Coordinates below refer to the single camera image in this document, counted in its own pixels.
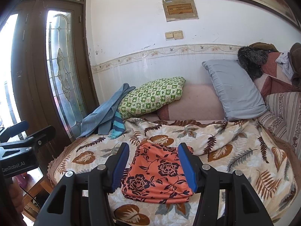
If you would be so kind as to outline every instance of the light blue pillow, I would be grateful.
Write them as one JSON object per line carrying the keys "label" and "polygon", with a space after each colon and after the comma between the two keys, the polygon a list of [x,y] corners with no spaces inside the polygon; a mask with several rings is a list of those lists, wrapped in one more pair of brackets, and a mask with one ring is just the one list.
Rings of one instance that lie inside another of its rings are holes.
{"label": "light blue pillow", "polygon": [[268,110],[260,92],[238,61],[208,60],[202,65],[211,76],[226,120],[252,119]]}

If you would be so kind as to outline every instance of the folded cloth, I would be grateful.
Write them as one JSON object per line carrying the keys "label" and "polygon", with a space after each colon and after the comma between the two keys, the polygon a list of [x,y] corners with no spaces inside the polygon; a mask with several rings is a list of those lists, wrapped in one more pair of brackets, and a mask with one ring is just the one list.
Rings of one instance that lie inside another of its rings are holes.
{"label": "folded cloth", "polygon": [[124,83],[113,96],[95,109],[91,114],[82,120],[82,132],[79,137],[88,137],[98,127],[98,134],[109,134],[112,118],[118,108],[120,101],[136,87],[130,87]]}
{"label": "folded cloth", "polygon": [[269,53],[279,52],[273,44],[267,44],[264,42],[255,42],[255,43],[251,44],[249,47],[270,51]]}
{"label": "folded cloth", "polygon": [[288,59],[288,52],[281,53],[275,61],[280,65],[280,67],[282,68],[282,72],[287,76],[287,78],[291,80],[294,71]]}
{"label": "folded cloth", "polygon": [[109,138],[116,139],[125,131],[125,126],[121,119],[121,115],[118,109],[115,112],[114,118],[112,119],[112,123],[113,123],[113,128],[111,134],[109,135]]}
{"label": "folded cloth", "polygon": [[137,147],[121,185],[125,198],[148,203],[183,203],[193,194],[179,161],[178,148],[149,142]]}

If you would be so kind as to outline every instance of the decorative wall border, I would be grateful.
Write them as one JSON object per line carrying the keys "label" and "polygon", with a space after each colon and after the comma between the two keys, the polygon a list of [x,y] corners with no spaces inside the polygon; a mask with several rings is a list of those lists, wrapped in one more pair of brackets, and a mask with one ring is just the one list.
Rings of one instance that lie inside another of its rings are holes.
{"label": "decorative wall border", "polygon": [[104,63],[92,65],[92,73],[101,72],[117,66],[142,61],[144,59],[154,59],[166,56],[199,54],[199,53],[226,53],[237,54],[238,49],[242,46],[228,44],[189,44],[171,47],[160,47],[137,53],[132,53],[116,59],[109,60]]}

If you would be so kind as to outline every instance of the blue striped cloth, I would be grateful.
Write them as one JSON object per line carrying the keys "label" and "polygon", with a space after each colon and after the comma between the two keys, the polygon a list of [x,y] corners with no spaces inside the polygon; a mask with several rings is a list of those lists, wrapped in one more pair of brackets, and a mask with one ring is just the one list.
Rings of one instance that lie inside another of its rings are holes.
{"label": "blue striped cloth", "polygon": [[109,135],[109,138],[115,139],[115,138],[118,138],[125,131],[125,126],[121,119],[118,109],[116,110],[112,121],[113,121],[113,129],[112,129],[111,134]]}

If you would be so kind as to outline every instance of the gray fabric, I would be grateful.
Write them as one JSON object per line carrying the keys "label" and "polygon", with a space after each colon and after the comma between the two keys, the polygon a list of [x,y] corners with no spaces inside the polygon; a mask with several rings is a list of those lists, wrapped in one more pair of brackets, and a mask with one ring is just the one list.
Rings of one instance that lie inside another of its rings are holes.
{"label": "gray fabric", "polygon": [[122,87],[113,94],[113,96],[104,102],[101,106],[93,111],[82,120],[82,133],[79,137],[89,136],[98,127],[98,134],[109,134],[112,124],[112,118],[118,108],[120,101],[130,91],[136,87],[130,87],[127,83],[124,83]]}
{"label": "gray fabric", "polygon": [[211,76],[226,120],[252,119],[268,110],[260,92],[238,61],[208,60],[202,65]]}
{"label": "gray fabric", "polygon": [[280,67],[282,68],[282,72],[287,76],[287,78],[291,80],[294,71],[288,59],[288,52],[281,53],[275,61],[280,65]]}

